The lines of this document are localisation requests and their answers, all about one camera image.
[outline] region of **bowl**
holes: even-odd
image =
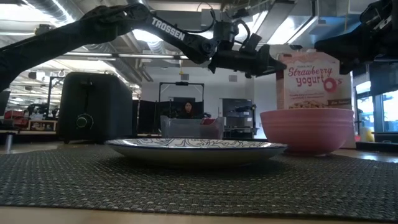
[[[270,142],[287,144],[288,154],[323,155],[339,149],[353,131],[354,111],[308,108],[266,111],[260,114]]]

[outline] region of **plate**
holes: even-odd
[[[160,166],[243,166],[282,153],[284,144],[215,139],[118,139],[116,152]]]

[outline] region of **person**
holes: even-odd
[[[192,103],[190,101],[187,101],[182,110],[181,113],[178,115],[178,118],[180,119],[193,119],[193,109],[192,109]]]

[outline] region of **table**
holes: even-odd
[[[10,152],[14,135],[35,135],[35,134],[57,134],[55,131],[22,131],[22,130],[0,130],[0,134],[6,134],[6,151]]]
[[[162,135],[161,134],[137,134],[137,136],[138,137],[148,137],[148,136],[150,136],[150,137],[162,137]]]
[[[89,145],[54,145],[57,147],[89,147]],[[334,154],[341,156],[357,157],[360,159],[373,159],[384,162],[398,162],[398,154],[360,152],[355,150],[337,150]],[[62,208],[20,208],[0,207],[0,223],[12,224],[53,224],[53,223],[133,223],[133,224],[349,224],[358,222],[325,221],[325,220],[292,220],[278,218],[241,218],[241,217],[210,217],[191,215],[163,215],[151,213],[110,212],[99,210],[75,210]]]

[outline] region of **woven placemat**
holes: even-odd
[[[398,164],[276,156],[224,170],[148,167],[107,147],[0,156],[0,205],[398,221]]]

